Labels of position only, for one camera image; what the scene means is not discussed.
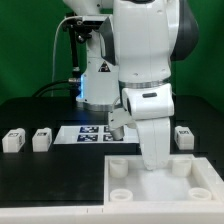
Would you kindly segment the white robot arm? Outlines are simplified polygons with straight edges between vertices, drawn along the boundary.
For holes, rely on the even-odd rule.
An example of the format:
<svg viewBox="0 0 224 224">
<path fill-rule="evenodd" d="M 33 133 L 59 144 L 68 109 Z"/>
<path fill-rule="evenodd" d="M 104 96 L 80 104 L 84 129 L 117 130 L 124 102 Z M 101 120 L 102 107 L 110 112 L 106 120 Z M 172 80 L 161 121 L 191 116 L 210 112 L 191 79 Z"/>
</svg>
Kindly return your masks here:
<svg viewBox="0 0 224 224">
<path fill-rule="evenodd" d="M 144 165 L 165 166 L 174 114 L 171 63 L 198 41 L 187 0 L 63 0 L 75 16 L 77 40 L 87 47 L 80 107 L 108 113 L 116 140 L 137 131 Z"/>
</svg>

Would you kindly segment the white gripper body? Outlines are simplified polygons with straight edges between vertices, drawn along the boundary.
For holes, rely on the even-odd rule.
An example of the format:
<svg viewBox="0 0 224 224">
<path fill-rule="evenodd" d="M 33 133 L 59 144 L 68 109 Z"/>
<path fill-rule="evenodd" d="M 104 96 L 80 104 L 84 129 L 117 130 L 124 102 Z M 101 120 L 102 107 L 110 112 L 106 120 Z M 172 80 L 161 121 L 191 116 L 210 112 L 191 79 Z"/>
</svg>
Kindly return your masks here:
<svg viewBox="0 0 224 224">
<path fill-rule="evenodd" d="M 124 88 L 122 103 L 136 125 L 145 167 L 148 170 L 165 167 L 170 155 L 170 117 L 174 115 L 171 85 Z"/>
</svg>

